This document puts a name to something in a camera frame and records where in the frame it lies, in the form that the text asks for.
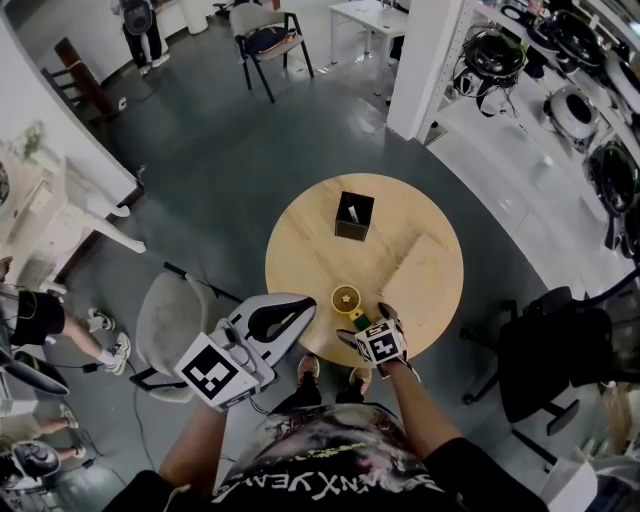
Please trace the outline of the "white counter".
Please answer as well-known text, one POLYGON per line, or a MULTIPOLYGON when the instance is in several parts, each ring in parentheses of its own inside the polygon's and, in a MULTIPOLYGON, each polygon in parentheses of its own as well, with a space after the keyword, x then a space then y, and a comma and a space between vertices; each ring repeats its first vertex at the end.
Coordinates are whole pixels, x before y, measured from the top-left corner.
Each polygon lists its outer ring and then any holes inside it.
POLYGON ((152 0, 160 33, 172 36, 184 29, 197 35, 208 28, 204 0, 152 0))

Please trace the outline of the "person's black trousers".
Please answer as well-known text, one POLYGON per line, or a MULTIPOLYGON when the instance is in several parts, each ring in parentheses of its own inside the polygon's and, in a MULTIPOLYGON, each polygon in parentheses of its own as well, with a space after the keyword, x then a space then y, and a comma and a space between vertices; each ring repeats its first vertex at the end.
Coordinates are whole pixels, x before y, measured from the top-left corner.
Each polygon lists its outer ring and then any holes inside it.
MULTIPOLYGON (((337 404, 363 403, 364 397, 360 398, 352 395, 348 391, 347 385, 346 388, 336 396, 335 402, 337 404)), ((292 395, 287 397, 271 411, 271 415, 283 414, 297 408, 315 407, 319 406, 321 403, 322 397, 318 389, 318 385, 316 387, 297 387, 296 391, 292 395)))

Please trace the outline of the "dark wooden rack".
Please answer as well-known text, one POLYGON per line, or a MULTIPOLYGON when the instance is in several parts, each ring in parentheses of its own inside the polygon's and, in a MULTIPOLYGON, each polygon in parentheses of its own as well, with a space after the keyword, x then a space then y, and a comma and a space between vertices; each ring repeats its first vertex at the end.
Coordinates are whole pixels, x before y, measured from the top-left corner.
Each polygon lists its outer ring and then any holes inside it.
POLYGON ((108 99, 71 41, 64 37, 55 45, 54 51, 62 62, 62 68, 54 72, 42 68, 41 74, 65 105, 75 115, 78 115, 82 108, 88 108, 95 113, 95 116, 88 120, 88 123, 94 126, 116 119, 119 110, 108 99))

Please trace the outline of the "dark blue orange bag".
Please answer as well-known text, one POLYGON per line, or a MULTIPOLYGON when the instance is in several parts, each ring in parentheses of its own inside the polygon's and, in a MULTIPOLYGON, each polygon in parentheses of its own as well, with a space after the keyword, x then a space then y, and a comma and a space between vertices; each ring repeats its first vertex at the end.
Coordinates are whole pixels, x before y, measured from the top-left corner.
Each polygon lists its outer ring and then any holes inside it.
POLYGON ((249 36, 248 47, 254 54, 266 54, 275 48, 291 43, 298 35, 295 29, 287 29, 279 26, 263 27, 249 36))

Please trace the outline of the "person's left sneaker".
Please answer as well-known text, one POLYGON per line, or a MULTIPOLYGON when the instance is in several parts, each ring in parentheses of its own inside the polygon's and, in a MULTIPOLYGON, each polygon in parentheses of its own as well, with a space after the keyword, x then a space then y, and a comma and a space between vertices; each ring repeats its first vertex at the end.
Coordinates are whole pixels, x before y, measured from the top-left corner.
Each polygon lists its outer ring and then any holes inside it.
POLYGON ((316 387, 320 374, 320 362, 315 355, 304 355, 297 369, 298 387, 316 387))

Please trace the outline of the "white carved console table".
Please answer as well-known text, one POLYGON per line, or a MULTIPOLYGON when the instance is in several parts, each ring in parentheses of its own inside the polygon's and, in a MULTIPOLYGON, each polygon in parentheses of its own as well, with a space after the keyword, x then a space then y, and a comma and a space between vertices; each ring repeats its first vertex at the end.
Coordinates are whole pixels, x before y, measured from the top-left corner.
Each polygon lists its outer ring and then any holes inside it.
POLYGON ((111 215, 126 218, 96 183, 46 149, 22 159, 0 145, 0 259, 12 258, 9 284, 35 291, 66 292, 54 283, 57 272, 84 239, 97 232, 141 254, 146 245, 125 235, 91 209, 103 203, 111 215))

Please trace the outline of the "person in black t-shirt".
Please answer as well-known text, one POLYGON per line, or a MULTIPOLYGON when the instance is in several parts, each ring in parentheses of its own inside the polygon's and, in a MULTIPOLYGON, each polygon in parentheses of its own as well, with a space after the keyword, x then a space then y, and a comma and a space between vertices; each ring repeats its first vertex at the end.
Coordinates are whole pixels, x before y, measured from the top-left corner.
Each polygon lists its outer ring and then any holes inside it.
POLYGON ((462 437, 419 458, 382 406, 291 410, 254 434, 211 496, 142 471, 103 512, 549 512, 462 437))

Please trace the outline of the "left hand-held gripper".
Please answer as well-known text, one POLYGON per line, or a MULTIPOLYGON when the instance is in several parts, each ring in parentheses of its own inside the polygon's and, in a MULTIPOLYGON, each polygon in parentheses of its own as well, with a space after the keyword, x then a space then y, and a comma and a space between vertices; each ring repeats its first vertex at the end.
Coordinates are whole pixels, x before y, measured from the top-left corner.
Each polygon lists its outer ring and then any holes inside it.
POLYGON ((313 320, 316 301, 295 293, 248 298, 210 334, 199 334, 175 366, 178 376, 218 412, 251 398, 276 379, 275 366, 313 320), (248 331, 248 339, 239 331, 248 331))

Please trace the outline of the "black mesh office chair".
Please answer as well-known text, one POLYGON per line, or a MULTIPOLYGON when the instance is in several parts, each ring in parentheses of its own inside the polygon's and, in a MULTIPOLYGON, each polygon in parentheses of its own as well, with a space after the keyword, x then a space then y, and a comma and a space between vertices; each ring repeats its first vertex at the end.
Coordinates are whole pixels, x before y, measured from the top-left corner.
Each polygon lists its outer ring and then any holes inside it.
POLYGON ((461 329, 461 339, 496 358, 495 372, 477 391, 464 394, 462 403, 475 405, 497 390, 512 435, 546 464, 556 463, 557 457, 519 426, 545 413, 544 432, 553 439, 580 411, 579 399, 566 405, 558 403, 558 397, 568 389, 607 384, 640 387, 640 337, 629 342, 616 340, 619 324, 606 308, 639 280, 640 265, 593 297, 577 299, 564 286, 544 293, 524 308, 508 300, 501 306, 507 318, 494 340, 461 329))

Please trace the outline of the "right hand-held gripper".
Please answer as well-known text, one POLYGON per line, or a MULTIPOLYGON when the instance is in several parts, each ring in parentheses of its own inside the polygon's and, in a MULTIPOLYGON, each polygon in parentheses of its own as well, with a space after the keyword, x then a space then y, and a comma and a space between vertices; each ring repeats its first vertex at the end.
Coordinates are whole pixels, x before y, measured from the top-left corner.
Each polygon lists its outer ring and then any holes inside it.
POLYGON ((337 329, 337 338, 357 353, 365 362, 374 365, 382 378, 389 376, 385 365, 389 362, 407 364, 407 344, 401 329, 398 312, 389 304, 378 303, 381 315, 386 319, 359 333, 337 329))

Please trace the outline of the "person's right sneaker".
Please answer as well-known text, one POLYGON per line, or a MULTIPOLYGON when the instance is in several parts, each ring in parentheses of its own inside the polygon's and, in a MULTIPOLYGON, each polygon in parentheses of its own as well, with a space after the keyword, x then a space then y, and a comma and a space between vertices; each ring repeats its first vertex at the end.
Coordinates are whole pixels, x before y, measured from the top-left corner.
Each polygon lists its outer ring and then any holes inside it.
POLYGON ((353 368, 348 382, 348 391, 357 397, 363 398, 372 381, 371 368, 353 368))

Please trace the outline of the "grey chair with black frame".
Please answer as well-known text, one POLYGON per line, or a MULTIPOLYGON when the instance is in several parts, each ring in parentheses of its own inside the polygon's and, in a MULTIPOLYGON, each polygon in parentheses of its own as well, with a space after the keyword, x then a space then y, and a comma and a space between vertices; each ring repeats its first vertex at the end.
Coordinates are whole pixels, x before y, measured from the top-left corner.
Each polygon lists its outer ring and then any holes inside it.
POLYGON ((249 72, 249 63, 254 65, 263 87, 272 104, 275 104, 275 97, 266 79, 262 69, 262 64, 282 59, 283 68, 288 68, 288 55, 295 48, 300 48, 307 66, 308 73, 311 78, 315 77, 315 73, 311 64, 310 55, 306 46, 306 41, 301 30, 298 16, 293 12, 269 10, 261 5, 247 2, 235 5, 229 15, 230 27, 234 36, 234 41, 239 51, 240 62, 244 72, 247 88, 252 90, 252 82, 249 72), (256 30, 269 27, 279 26, 287 29, 295 29, 298 35, 291 43, 283 44, 273 51, 266 54, 254 54, 248 47, 248 38, 256 30))

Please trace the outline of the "white rectangular desk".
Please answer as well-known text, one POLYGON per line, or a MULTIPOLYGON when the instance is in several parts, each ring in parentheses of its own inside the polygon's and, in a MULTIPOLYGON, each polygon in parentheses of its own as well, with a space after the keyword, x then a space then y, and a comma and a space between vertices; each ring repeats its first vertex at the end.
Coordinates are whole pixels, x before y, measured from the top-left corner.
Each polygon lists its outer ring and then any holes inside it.
POLYGON ((408 15, 387 7, 383 0, 349 0, 328 7, 330 16, 330 63, 337 59, 339 20, 355 23, 365 30, 364 55, 368 57, 374 34, 383 40, 384 52, 389 51, 393 39, 405 36, 408 29, 408 15))

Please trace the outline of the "yellow handheld mini fan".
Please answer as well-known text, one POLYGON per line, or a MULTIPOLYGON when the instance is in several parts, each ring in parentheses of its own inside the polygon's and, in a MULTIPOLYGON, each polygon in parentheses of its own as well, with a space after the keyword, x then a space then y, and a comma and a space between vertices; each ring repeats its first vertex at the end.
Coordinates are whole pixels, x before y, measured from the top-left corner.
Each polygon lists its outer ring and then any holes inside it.
POLYGON ((357 332, 366 330, 371 321, 361 308, 360 292, 351 285, 337 287, 331 295, 333 309, 339 314, 348 317, 357 332))

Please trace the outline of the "person's left forearm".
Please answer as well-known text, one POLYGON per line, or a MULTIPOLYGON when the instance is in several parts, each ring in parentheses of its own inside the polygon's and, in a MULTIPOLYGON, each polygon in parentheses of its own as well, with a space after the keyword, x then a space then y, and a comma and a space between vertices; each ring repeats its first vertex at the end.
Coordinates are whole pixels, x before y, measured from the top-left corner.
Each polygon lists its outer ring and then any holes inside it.
POLYGON ((159 468, 173 487, 190 486, 200 497, 213 492, 221 458, 227 414, 200 403, 159 468))

